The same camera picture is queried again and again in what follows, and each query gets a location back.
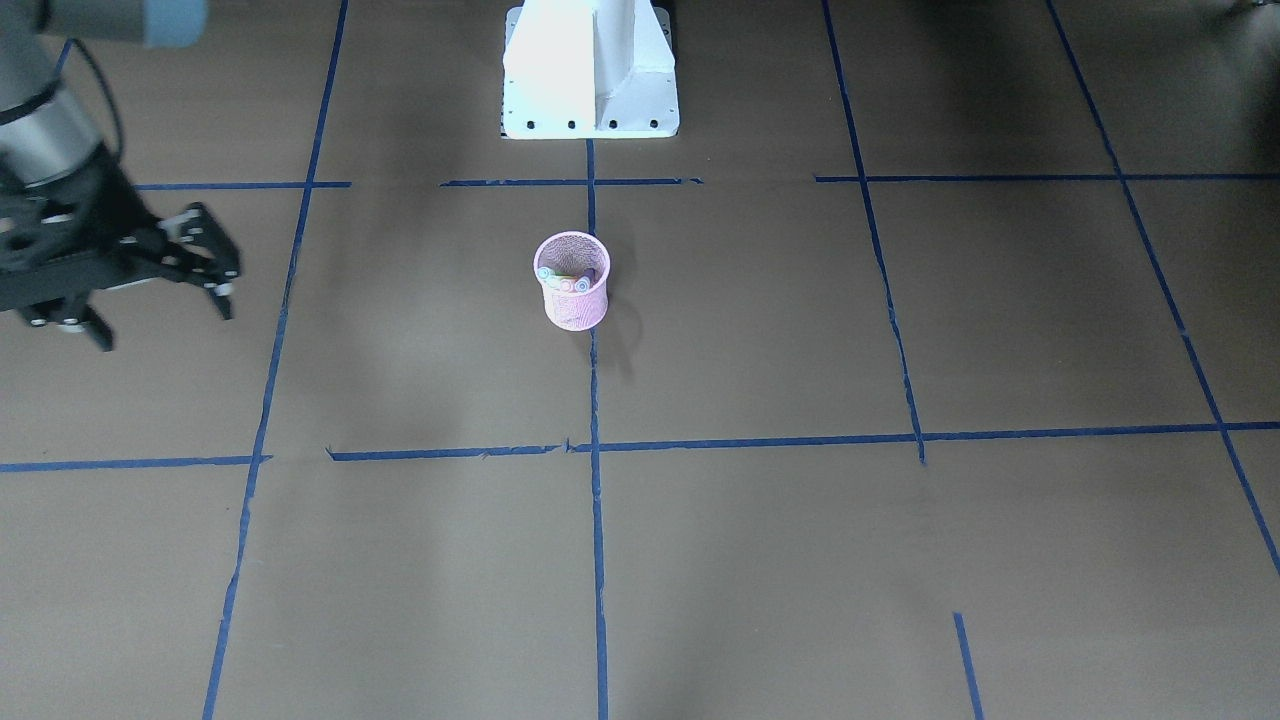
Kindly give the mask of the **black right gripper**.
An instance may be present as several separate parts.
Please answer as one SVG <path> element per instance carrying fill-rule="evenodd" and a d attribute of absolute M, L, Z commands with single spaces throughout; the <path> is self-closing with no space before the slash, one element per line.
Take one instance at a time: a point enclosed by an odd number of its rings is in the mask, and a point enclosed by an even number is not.
<path fill-rule="evenodd" d="M 32 328 L 84 334 L 104 352 L 113 328 L 90 300 L 101 290 L 150 278 L 201 288 L 224 322 L 242 274 L 241 250 L 211 209 L 192 202 L 155 217 L 113 154 L 97 146 L 60 179 L 20 186 L 3 161 L 1 309 Z"/>

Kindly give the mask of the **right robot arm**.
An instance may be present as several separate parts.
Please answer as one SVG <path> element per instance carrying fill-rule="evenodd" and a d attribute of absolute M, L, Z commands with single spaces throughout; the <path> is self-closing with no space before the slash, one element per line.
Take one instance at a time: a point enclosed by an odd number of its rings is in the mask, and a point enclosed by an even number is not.
<path fill-rule="evenodd" d="M 41 44 L 61 36 L 187 47 L 204 33 L 205 1 L 5 1 L 1 5 L 1 309 L 115 346 L 95 292 L 164 279 L 202 290 L 233 318 L 241 251 L 201 202 L 152 214 Z"/>

